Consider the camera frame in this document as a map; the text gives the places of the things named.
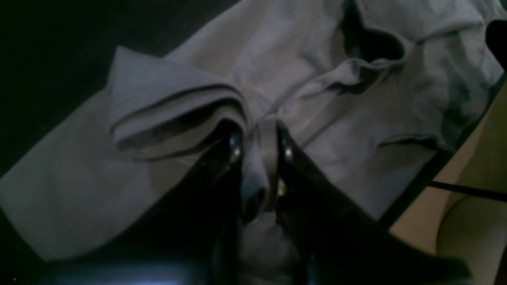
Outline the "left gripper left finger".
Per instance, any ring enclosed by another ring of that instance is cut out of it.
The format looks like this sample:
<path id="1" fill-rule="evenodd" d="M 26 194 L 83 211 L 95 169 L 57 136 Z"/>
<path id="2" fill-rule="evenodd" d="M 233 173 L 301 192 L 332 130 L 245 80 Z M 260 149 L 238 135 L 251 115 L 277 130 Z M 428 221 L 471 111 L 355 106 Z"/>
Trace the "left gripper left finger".
<path id="1" fill-rule="evenodd" d="M 112 241 L 52 263 L 42 285 L 208 285 L 214 244 L 240 210 L 242 132 L 219 124 L 218 141 L 173 189 Z"/>

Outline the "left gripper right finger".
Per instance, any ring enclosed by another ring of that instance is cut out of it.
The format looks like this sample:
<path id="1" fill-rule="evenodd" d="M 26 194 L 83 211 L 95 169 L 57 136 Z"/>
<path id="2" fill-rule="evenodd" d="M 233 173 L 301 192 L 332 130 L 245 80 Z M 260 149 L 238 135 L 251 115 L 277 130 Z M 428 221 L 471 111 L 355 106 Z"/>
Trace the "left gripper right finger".
<path id="1" fill-rule="evenodd" d="M 407 245 L 333 186 L 276 119 L 261 123 L 261 150 L 275 209 L 307 267 L 311 285 L 470 285 L 457 258 Z"/>

